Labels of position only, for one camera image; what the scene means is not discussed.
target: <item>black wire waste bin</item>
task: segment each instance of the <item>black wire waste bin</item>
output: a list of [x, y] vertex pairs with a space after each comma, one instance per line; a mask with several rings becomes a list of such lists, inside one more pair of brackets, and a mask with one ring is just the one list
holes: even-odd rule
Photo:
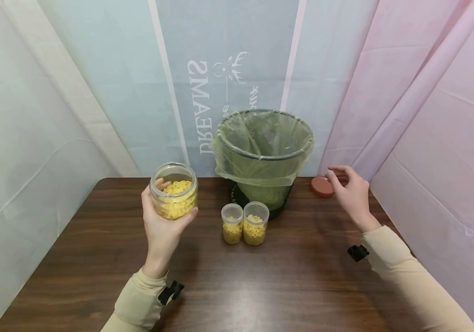
[[314, 147], [302, 119], [272, 109], [234, 112], [211, 140], [218, 175], [228, 181], [230, 201], [244, 207], [259, 201], [270, 219], [285, 207], [292, 184]]

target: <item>dry pasta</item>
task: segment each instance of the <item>dry pasta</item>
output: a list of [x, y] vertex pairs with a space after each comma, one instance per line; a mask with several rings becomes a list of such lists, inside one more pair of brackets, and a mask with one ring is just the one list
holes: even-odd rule
[[[228, 217], [228, 221], [233, 221], [233, 217]], [[237, 244], [240, 242], [242, 235], [242, 220], [236, 224], [230, 224], [224, 222], [222, 225], [222, 232], [224, 235], [224, 241], [228, 244]]]
[[[187, 180], [174, 181], [163, 189], [163, 192], [168, 194], [183, 192], [189, 188], [191, 184], [192, 182]], [[159, 205], [157, 213], [159, 213], [161, 217], [168, 220], [176, 220], [196, 206], [196, 191], [191, 190], [187, 195], [174, 198], [162, 197]]]
[[249, 245], [259, 245], [264, 241], [267, 232], [267, 225], [262, 224], [261, 217], [248, 215], [244, 218], [243, 235], [244, 242]]

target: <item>black strap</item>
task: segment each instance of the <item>black strap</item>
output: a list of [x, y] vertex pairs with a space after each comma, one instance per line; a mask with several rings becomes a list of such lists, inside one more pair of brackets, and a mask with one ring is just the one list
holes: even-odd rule
[[363, 245], [359, 245], [359, 246], [353, 245], [349, 247], [348, 254], [351, 256], [351, 258], [353, 258], [355, 262], [358, 262], [362, 260], [364, 257], [366, 257], [367, 255], [369, 255], [370, 253], [367, 251], [366, 248], [364, 248]]
[[176, 300], [180, 297], [181, 291], [185, 288], [183, 284], [174, 280], [170, 287], [165, 287], [163, 291], [159, 294], [157, 299], [160, 304], [167, 305], [172, 300]]

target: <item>clear plastic jar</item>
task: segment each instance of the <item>clear plastic jar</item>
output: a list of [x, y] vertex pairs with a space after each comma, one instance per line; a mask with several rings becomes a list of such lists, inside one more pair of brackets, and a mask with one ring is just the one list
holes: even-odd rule
[[267, 234], [270, 211], [261, 202], [250, 202], [244, 206], [243, 237], [249, 245], [262, 244]]
[[222, 234], [228, 244], [237, 244], [242, 237], [243, 211], [240, 205], [230, 203], [222, 207]]
[[198, 204], [198, 179], [187, 165], [163, 164], [150, 179], [150, 193], [157, 213], [176, 220]]

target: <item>hand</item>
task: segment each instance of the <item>hand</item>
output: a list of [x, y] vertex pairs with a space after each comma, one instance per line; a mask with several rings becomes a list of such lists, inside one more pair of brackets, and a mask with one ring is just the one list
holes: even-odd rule
[[329, 167], [325, 176], [331, 183], [338, 202], [360, 231], [366, 233], [381, 227], [379, 221], [370, 213], [370, 184], [353, 168], [345, 165]]
[[[170, 182], [163, 183], [163, 179], [157, 179], [156, 186], [164, 188]], [[198, 214], [198, 207], [188, 211], [185, 216], [178, 220], [166, 220], [157, 214], [150, 194], [150, 186], [141, 194], [143, 202], [143, 219], [146, 238], [148, 240], [148, 255], [146, 256], [143, 273], [154, 279], [160, 279], [167, 271], [167, 265], [171, 256], [178, 247], [182, 232]]]

